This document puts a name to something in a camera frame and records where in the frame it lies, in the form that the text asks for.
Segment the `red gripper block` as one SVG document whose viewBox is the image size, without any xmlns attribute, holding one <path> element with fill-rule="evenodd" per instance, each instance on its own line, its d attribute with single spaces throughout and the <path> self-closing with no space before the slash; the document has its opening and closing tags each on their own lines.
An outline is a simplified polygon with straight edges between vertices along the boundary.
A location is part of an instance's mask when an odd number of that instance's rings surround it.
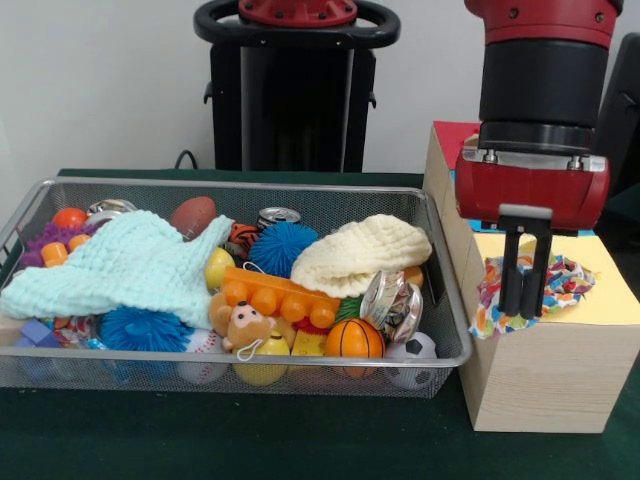
<svg viewBox="0 0 640 480">
<path fill-rule="evenodd" d="M 496 224 L 505 232 L 499 309 L 522 317 L 542 315 L 551 228 L 591 230 L 604 207 L 610 168 L 601 156 L 547 155 L 463 147 L 456 162 L 455 195 L 461 217 Z M 536 239 L 532 269 L 518 270 L 521 232 L 530 219 Z"/>
</svg>

